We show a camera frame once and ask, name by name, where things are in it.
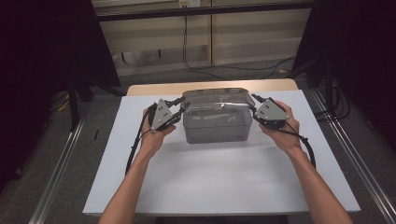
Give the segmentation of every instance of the white surface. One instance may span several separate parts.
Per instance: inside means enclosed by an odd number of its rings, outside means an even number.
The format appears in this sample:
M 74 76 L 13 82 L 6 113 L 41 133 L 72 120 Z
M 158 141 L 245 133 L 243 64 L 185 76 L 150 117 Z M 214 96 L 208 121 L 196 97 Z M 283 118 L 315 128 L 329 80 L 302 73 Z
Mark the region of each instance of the white surface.
M 359 205 L 301 91 L 252 92 L 290 105 L 309 138 L 319 173 L 347 211 Z M 83 213 L 100 215 L 124 177 L 145 107 L 172 96 L 123 97 Z M 257 215 L 308 211 L 286 156 L 253 121 L 247 141 L 190 145 L 182 122 L 151 160 L 136 213 L 153 216 Z

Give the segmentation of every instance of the forearm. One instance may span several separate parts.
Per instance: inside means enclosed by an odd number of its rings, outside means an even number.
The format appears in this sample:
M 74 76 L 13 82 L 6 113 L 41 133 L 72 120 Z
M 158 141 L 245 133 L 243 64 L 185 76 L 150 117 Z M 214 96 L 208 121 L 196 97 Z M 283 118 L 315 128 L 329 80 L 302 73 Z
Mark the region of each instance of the forearm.
M 134 210 L 149 166 L 149 158 L 136 155 L 136 158 L 107 205 L 99 223 L 133 223 Z
M 315 223 L 352 223 L 328 185 L 299 148 L 288 153 L 303 187 L 310 214 Z

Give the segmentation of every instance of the wooden table edge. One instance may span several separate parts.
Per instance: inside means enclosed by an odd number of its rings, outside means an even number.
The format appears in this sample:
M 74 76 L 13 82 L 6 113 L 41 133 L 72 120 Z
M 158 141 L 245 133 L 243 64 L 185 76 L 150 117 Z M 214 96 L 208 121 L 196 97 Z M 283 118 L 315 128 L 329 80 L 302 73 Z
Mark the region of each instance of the wooden table edge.
M 265 80 L 236 80 L 211 82 L 185 82 L 133 85 L 128 89 L 127 96 L 136 95 L 177 95 L 184 91 L 216 89 L 216 88 L 244 88 L 248 91 L 296 91 L 297 84 L 293 79 L 265 79 Z

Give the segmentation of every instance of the person's left hand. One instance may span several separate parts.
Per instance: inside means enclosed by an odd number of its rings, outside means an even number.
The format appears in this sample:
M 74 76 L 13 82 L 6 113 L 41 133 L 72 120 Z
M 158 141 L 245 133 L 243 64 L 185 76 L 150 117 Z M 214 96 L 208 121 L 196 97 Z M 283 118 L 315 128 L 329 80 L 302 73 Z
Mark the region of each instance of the person's left hand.
M 149 116 L 147 116 L 145 119 L 145 123 L 142 127 L 142 144 L 140 146 L 138 155 L 140 154 L 140 156 L 151 159 L 160 149 L 165 136 L 174 131 L 175 129 L 176 126 L 171 125 L 163 131 L 150 131 Z

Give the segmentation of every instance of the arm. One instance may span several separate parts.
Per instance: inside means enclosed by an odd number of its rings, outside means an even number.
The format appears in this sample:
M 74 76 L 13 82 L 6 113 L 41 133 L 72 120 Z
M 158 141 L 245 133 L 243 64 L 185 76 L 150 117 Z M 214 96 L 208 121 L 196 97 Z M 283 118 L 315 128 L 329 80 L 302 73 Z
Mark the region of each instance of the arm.
M 290 116 L 288 124 L 298 132 L 300 124 L 294 119 L 291 108 L 281 102 L 277 103 L 285 108 L 286 113 Z M 347 211 L 338 202 L 326 182 L 302 151 L 300 139 L 290 134 L 268 130 L 261 125 L 260 128 L 263 133 L 274 139 L 276 145 L 289 156 L 303 187 L 314 223 L 352 223 Z M 288 125 L 285 125 L 284 130 L 293 132 Z
M 143 135 L 139 152 L 136 154 L 130 170 L 124 177 L 113 198 L 108 203 L 99 223 L 133 223 L 134 210 L 142 188 L 149 161 L 163 144 L 166 135 L 174 131 L 172 125 L 160 132 L 148 132 Z M 145 120 L 142 133 L 149 130 L 148 119 Z

